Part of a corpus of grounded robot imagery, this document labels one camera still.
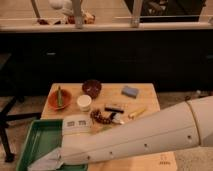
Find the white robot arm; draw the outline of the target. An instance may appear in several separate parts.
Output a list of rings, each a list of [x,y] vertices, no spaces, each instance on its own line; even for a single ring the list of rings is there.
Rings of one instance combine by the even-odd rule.
[[[78,165],[137,155],[213,147],[213,96],[185,101],[92,134],[87,116],[63,120],[61,158]]]

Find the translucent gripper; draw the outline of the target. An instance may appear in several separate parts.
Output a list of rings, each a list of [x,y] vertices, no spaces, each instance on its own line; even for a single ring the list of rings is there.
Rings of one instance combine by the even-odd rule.
[[[63,119],[62,134],[72,135],[79,133],[90,133],[92,121],[88,115],[70,115]]]

